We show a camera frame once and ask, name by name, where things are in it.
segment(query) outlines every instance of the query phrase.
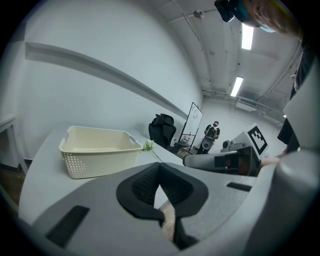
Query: person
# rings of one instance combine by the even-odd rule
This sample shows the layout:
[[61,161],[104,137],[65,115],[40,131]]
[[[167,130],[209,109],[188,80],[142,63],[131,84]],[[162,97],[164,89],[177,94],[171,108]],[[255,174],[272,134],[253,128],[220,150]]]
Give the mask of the person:
[[[303,84],[307,77],[313,60],[316,56],[315,50],[312,48],[310,41],[298,21],[295,19],[293,13],[290,10],[296,11],[301,6],[298,1],[290,0],[217,0],[215,5],[219,11],[219,4],[224,4],[231,8],[234,16],[242,23],[251,27],[261,27],[265,30],[272,30],[289,37],[296,37],[301,41],[302,56],[296,72],[296,79],[291,90],[290,99],[295,95],[300,86]],[[285,119],[282,129],[277,137],[280,141],[287,145],[285,154],[292,151],[296,151],[299,148],[299,142],[290,125],[290,122]],[[267,159],[266,164],[277,163],[279,157]]]
[[[209,138],[213,139],[212,145],[214,144],[215,140],[219,139],[219,136],[220,136],[220,129],[218,128],[218,125],[219,125],[219,122],[215,121],[213,123],[213,125],[209,124],[204,130],[204,137],[209,137]],[[196,154],[197,155],[208,154],[211,147],[209,149],[204,149],[202,147],[202,142],[201,142],[200,148]]]

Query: pipe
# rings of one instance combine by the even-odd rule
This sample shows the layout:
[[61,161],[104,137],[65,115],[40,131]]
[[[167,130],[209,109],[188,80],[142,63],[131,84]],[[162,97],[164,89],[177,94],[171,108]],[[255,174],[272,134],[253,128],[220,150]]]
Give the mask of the pipe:
[[215,11],[217,11],[217,9],[204,10],[203,12],[204,12],[205,14],[207,14],[207,13],[211,13],[211,12],[215,12]]
[[[203,92],[210,93],[210,94],[212,95],[212,92],[210,92],[210,91],[208,91],[208,90],[202,90],[202,91],[203,91]],[[238,96],[238,97],[233,97],[233,96],[230,96],[229,94],[226,94],[225,92],[217,91],[217,90],[214,90],[213,92],[214,92],[214,94],[217,95],[217,96],[223,96],[223,97],[232,98],[232,99],[244,99],[244,100],[247,100],[247,101],[256,103],[256,104],[258,104],[259,106],[262,106],[262,107],[264,107],[264,108],[266,108],[266,109],[268,109],[268,110],[270,110],[270,111],[274,111],[274,112],[277,112],[277,113],[280,114],[280,115],[283,115],[283,113],[280,112],[280,111],[278,111],[278,110],[275,110],[275,109],[273,109],[273,108],[271,108],[271,107],[269,107],[269,106],[267,106],[267,105],[264,105],[264,104],[262,104],[262,103],[260,103],[260,102],[257,102],[257,101],[255,101],[255,100],[252,100],[252,99],[249,99],[249,98],[246,98],[246,97],[240,97],[240,96]]]
[[265,119],[267,119],[267,120],[269,120],[269,121],[271,121],[271,122],[273,122],[273,123],[277,124],[278,126],[281,126],[281,125],[282,125],[282,123],[281,123],[281,122],[279,122],[278,120],[273,119],[273,118],[271,118],[271,117],[267,116],[267,115],[266,115],[266,113],[261,112],[261,111],[259,111],[258,109],[257,109],[257,112],[259,113],[259,116],[260,116],[260,117],[265,118]]
[[[187,15],[187,17],[193,17],[193,16],[194,16],[193,13]],[[175,18],[173,20],[168,21],[167,24],[169,25],[169,24],[172,24],[174,22],[181,21],[181,20],[184,20],[184,19],[185,19],[185,16],[182,16],[180,18]]]
[[159,10],[167,7],[167,6],[170,6],[170,5],[173,4],[175,1],[177,1],[177,0],[171,0],[171,2],[166,3],[165,5],[159,7],[158,9],[156,9],[156,10],[154,10],[154,11],[157,12],[157,11],[159,11]]

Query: cable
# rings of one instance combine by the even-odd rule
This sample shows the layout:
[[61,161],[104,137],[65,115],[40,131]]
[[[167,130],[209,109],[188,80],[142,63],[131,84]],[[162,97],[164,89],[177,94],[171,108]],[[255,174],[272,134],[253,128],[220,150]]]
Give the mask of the cable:
[[215,11],[218,11],[218,10],[217,9],[211,9],[211,10],[204,10],[203,12],[205,14],[207,14],[207,13],[211,13],[211,12],[215,12]]
[[194,35],[196,36],[196,38],[198,39],[198,41],[200,42],[199,37],[197,36],[197,34],[196,34],[196,32],[194,31],[194,29],[192,28],[192,26],[189,24],[186,16],[184,16],[184,19],[185,19],[186,23],[189,25],[189,27],[191,28],[192,32],[194,33]]
[[162,161],[161,158],[156,154],[156,152],[154,152],[153,149],[151,149],[150,151],[155,155],[156,158],[158,158],[158,159],[161,161],[161,163],[164,162],[164,161]]

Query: white wall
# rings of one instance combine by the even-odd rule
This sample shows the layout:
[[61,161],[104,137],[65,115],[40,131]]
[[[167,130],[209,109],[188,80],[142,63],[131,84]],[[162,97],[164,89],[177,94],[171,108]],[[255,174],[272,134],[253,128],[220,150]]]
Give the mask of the white wall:
[[[24,64],[24,42],[9,42],[0,61],[0,122],[7,117],[17,115],[19,112],[19,90],[23,83],[23,76],[19,74],[23,70]],[[15,131],[17,140],[23,141],[21,131]],[[0,163],[13,167],[17,167],[19,164],[18,159],[15,159],[12,154],[6,132],[0,134]]]
[[[202,105],[201,88],[179,40],[140,0],[49,0],[28,20],[25,42],[102,61],[154,90],[186,115],[192,102]],[[16,81],[1,84],[0,106],[5,111],[0,114],[18,115],[25,158],[35,156],[60,121],[135,128],[147,135],[155,114],[166,113],[175,119],[175,137],[179,137],[183,115],[87,73],[26,60],[24,51],[22,43],[11,52],[10,59],[15,57],[19,65],[11,70]]]
[[209,153],[219,152],[222,144],[226,140],[232,140],[239,135],[245,128],[257,123],[264,138],[269,144],[267,152],[269,156],[277,156],[281,154],[286,145],[277,139],[281,127],[276,124],[259,117],[255,112],[248,112],[236,108],[235,104],[222,100],[204,99],[202,105],[202,120],[199,126],[198,134],[194,140],[197,145],[204,137],[204,130],[207,125],[213,125],[214,121],[219,122],[220,136],[210,149]]

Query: white table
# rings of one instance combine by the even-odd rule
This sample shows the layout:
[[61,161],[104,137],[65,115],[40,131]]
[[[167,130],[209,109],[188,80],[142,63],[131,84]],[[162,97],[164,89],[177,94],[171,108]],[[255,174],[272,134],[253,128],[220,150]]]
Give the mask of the white table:
[[0,133],[6,130],[11,153],[14,159],[18,160],[18,162],[20,163],[23,172],[27,174],[28,167],[25,163],[23,155],[21,154],[21,151],[20,151],[20,147],[16,140],[15,123],[16,123],[15,115],[8,114],[6,116],[2,116],[0,119]]
[[[30,225],[51,205],[82,184],[96,179],[72,179],[68,174],[58,147],[62,138],[66,136],[67,129],[72,125],[97,127],[64,122],[56,126],[45,139],[25,177],[19,201],[19,218]],[[137,130],[129,129],[127,132],[140,144],[148,139]],[[154,152],[163,162],[183,165],[182,159],[157,144],[155,144]],[[136,160],[136,166],[154,162],[159,162],[158,158],[149,151],[143,151]],[[167,200],[166,194],[159,187],[155,195],[154,207],[161,207]]]

